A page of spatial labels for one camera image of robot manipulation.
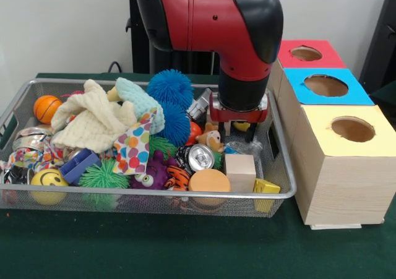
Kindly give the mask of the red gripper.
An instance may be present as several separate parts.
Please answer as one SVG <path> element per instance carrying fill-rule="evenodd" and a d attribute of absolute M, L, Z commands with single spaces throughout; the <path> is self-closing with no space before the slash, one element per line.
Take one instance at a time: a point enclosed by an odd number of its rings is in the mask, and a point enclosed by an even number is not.
<path fill-rule="evenodd" d="M 213 125 L 216 130 L 220 133 L 220 137 L 223 137 L 223 122 L 242 121 L 250 123 L 245 134 L 245 142 L 250 143 L 254 139 L 258 123 L 264 122 L 267 117 L 268 105 L 268 94 L 265 93 L 257 108 L 251 111 L 235 111 L 220 103 L 218 92 L 212 92 L 209 101 L 210 117 L 214 121 Z"/>

